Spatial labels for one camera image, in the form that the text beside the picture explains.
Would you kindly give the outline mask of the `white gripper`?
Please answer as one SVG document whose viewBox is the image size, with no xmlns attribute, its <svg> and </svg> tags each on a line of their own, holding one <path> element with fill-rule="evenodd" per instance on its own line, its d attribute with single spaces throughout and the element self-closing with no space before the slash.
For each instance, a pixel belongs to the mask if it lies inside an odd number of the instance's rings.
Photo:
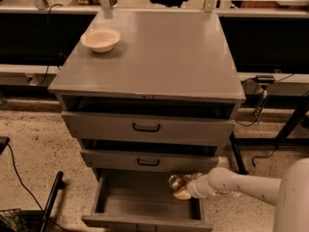
<svg viewBox="0 0 309 232">
<path fill-rule="evenodd" d="M 186 189 L 180 189 L 173 193 L 177 199 L 189 200 L 191 196 L 201 199 L 211 195 L 208 174 L 185 174 L 183 175 L 183 178 L 187 181 Z"/>
</svg>

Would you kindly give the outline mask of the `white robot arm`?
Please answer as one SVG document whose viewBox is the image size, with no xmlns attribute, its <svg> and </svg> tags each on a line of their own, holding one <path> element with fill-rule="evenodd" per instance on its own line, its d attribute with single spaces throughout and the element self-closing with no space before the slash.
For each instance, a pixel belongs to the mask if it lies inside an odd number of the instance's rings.
<svg viewBox="0 0 309 232">
<path fill-rule="evenodd" d="M 309 159 L 294 162 L 281 179 L 240 175 L 224 167 L 208 174 L 172 175 L 168 184 L 180 200 L 243 193 L 275 207 L 273 232 L 309 230 Z"/>
</svg>

